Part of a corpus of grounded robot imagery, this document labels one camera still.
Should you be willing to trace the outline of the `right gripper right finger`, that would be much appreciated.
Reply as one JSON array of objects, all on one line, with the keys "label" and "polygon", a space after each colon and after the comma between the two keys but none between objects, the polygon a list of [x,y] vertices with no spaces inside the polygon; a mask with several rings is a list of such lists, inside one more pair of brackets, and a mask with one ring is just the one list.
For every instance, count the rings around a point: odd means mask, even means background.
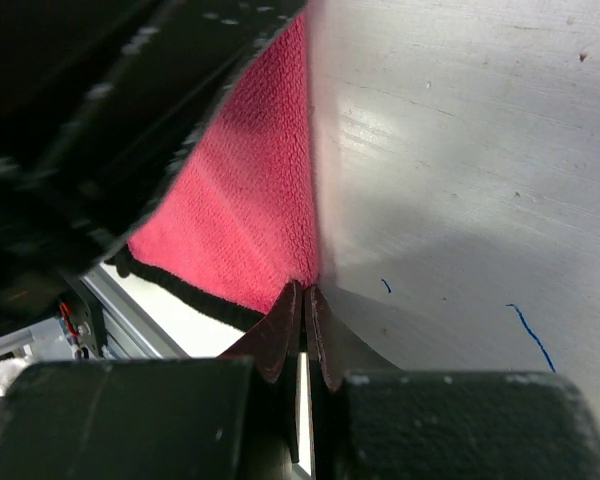
[{"label": "right gripper right finger", "polygon": [[317,285],[304,291],[304,325],[312,393],[336,393],[351,375],[400,371],[336,316]]}]

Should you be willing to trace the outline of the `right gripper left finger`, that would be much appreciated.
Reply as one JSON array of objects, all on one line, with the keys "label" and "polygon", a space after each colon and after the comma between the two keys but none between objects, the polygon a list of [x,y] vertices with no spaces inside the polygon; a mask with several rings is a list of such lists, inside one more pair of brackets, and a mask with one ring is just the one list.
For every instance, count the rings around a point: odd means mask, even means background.
[{"label": "right gripper left finger", "polygon": [[268,390],[275,423],[293,463],[299,461],[299,362],[303,287],[288,282],[269,312],[239,340],[222,352],[221,359],[249,357]]}]

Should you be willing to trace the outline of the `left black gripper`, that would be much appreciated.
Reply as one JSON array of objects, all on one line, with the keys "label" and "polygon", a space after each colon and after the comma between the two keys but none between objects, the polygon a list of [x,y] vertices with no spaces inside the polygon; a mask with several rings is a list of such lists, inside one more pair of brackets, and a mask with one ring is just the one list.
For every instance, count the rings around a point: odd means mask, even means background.
[{"label": "left black gripper", "polygon": [[0,1],[0,310],[42,310],[190,157],[267,157],[302,115],[301,1]]}]

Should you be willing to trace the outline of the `black cloth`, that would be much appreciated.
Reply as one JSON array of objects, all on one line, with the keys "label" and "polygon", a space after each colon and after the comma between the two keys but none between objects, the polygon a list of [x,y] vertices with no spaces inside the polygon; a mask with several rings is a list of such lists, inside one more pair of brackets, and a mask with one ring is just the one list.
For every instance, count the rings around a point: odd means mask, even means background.
[{"label": "black cloth", "polygon": [[306,28],[248,67],[153,217],[109,261],[240,331],[319,271]]}]

